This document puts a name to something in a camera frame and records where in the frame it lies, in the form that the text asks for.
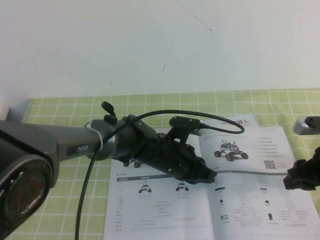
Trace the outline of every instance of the instruction manual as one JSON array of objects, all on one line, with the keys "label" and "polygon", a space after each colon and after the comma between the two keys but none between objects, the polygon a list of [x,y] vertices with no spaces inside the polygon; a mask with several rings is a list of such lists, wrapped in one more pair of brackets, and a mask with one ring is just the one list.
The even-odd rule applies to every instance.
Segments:
[{"label": "instruction manual", "polygon": [[309,192],[284,187],[295,158],[283,128],[257,127],[252,114],[230,119],[245,132],[203,131],[187,141],[218,172],[214,183],[192,185],[145,164],[112,161],[103,239],[320,239]]}]

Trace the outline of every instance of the product diagram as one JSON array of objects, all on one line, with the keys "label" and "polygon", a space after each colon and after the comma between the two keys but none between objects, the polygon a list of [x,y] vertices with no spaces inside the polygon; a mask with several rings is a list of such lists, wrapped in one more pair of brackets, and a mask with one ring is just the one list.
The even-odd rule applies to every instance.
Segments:
[{"label": "product diagram", "polygon": [[143,191],[147,191],[148,193],[151,193],[151,188],[149,187],[148,184],[144,183],[139,190],[139,193],[141,194]]},{"label": "product diagram", "polygon": [[235,159],[235,155],[240,155],[243,159],[249,158],[248,154],[246,154],[243,151],[240,151],[235,141],[233,143],[230,143],[228,141],[222,140],[220,151],[215,151],[214,156],[216,158],[220,158],[222,154],[225,154],[225,158],[231,162]]},{"label": "product diagram", "polygon": [[186,191],[189,191],[189,188],[186,186],[185,182],[181,181],[178,183],[178,186],[176,187],[176,191],[178,192],[180,189],[184,189]]},{"label": "product diagram", "polygon": [[123,166],[124,167],[128,167],[130,164],[132,164],[133,163],[133,166],[137,169],[137,168],[140,168],[141,167],[141,165],[142,165],[142,163],[141,162],[139,162],[139,161],[136,161],[136,160],[131,160],[131,161],[129,161],[129,162],[124,162],[123,163]]}]

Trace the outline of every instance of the white zip tie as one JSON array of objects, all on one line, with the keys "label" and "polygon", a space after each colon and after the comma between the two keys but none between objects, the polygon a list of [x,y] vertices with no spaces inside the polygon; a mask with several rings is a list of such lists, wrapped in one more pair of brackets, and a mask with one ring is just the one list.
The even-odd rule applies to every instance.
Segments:
[{"label": "white zip tie", "polygon": [[92,122],[92,119],[89,121],[89,123],[86,125],[86,127],[88,129],[91,129],[92,131],[96,132],[98,135],[99,135],[99,138],[100,138],[100,151],[102,150],[103,146],[104,146],[104,140],[101,136],[101,133],[93,128],[91,128],[91,122]]}]

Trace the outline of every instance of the table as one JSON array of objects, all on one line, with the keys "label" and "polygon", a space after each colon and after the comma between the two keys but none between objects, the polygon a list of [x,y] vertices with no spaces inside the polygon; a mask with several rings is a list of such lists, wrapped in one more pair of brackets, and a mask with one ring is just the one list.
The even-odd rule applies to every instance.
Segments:
[{"label": "table", "polygon": [[[283,126],[296,159],[310,159],[320,136],[298,136],[297,118],[320,115],[320,88],[147,94],[31,99],[24,123],[83,127],[102,119],[101,102],[113,104],[118,118],[161,109],[199,111],[228,117],[253,113],[260,126]],[[172,115],[149,117],[153,128],[169,127]],[[74,239],[79,196],[90,160],[79,157],[61,163],[56,186],[40,209],[8,239]],[[82,210],[80,239],[101,240],[105,224],[111,160],[95,163]],[[311,191],[320,214],[320,188]]]}]

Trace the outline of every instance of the off-road robot vehicle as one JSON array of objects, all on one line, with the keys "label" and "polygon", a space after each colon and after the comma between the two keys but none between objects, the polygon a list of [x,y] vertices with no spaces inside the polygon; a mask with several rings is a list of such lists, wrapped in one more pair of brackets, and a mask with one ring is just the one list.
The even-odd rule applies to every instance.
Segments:
[{"label": "off-road robot vehicle", "polygon": [[178,183],[178,186],[176,187],[176,191],[178,192],[180,189],[184,189],[186,191],[189,191],[189,188],[186,186],[185,182],[181,181]]},{"label": "off-road robot vehicle", "polygon": [[148,184],[144,183],[141,189],[139,190],[139,193],[142,193],[143,191],[148,191],[148,193],[151,193],[151,188],[149,187]]},{"label": "off-road robot vehicle", "polygon": [[215,151],[214,156],[216,158],[220,158],[222,154],[225,154],[225,158],[228,161],[233,161],[235,159],[235,155],[240,155],[243,159],[248,159],[249,156],[243,151],[240,151],[238,146],[236,145],[236,142],[230,143],[228,141],[223,141],[220,146],[220,151]]}]

